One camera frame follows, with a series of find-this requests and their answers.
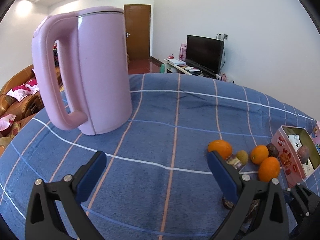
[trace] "door frame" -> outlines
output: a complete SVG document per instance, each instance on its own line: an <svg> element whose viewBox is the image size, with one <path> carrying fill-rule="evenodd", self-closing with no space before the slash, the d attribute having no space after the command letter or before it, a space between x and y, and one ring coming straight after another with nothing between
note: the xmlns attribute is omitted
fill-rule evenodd
<svg viewBox="0 0 320 240"><path fill-rule="evenodd" d="M151 49L151 9L152 5L151 4L125 4L124 5L124 22L125 22L125 8L126 6L130 5L140 5L140 6L148 6L150 8L149 10L149 46L148 46L148 51L149 51L149 58L150 58L150 49Z"/></svg>

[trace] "red tile floor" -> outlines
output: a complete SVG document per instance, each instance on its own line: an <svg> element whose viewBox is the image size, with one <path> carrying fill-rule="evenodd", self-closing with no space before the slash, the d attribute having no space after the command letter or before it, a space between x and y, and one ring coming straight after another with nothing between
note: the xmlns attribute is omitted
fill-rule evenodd
<svg viewBox="0 0 320 240"><path fill-rule="evenodd" d="M129 74L159 73L160 67L151 59L134 59L128 66Z"/></svg>

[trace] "black flat screen tv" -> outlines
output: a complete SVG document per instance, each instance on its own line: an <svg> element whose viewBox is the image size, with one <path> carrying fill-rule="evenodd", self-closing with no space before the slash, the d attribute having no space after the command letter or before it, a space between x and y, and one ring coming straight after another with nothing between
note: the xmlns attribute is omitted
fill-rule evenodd
<svg viewBox="0 0 320 240"><path fill-rule="evenodd" d="M223 54L223 41L188 35L186 63L210 74L218 74Z"/></svg>

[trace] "blue gripper pad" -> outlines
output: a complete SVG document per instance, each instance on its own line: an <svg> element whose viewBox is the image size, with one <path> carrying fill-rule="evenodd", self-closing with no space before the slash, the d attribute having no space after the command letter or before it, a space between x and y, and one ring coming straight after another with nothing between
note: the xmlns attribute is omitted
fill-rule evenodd
<svg viewBox="0 0 320 240"><path fill-rule="evenodd" d="M80 167L75 174L74 182L76 184L75 200L77 203L82 203L88 200L91 192L97 184L101 174L107 166L107 156L104 152L96 152L91 160Z"/></svg>
<svg viewBox="0 0 320 240"><path fill-rule="evenodd" d="M242 189L239 173L234 167L227 164L221 157L219 157L217 157L214 152L208 153L208 166L226 200L231 201L235 205L239 199L238 192Z"/></svg>

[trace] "brown wooden door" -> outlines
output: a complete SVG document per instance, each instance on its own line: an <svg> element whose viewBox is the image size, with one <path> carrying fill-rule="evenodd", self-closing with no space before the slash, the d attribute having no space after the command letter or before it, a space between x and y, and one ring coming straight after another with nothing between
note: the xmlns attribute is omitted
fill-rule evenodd
<svg viewBox="0 0 320 240"><path fill-rule="evenodd" d="M130 60L149 59L151 5L125 4L124 17Z"/></svg>

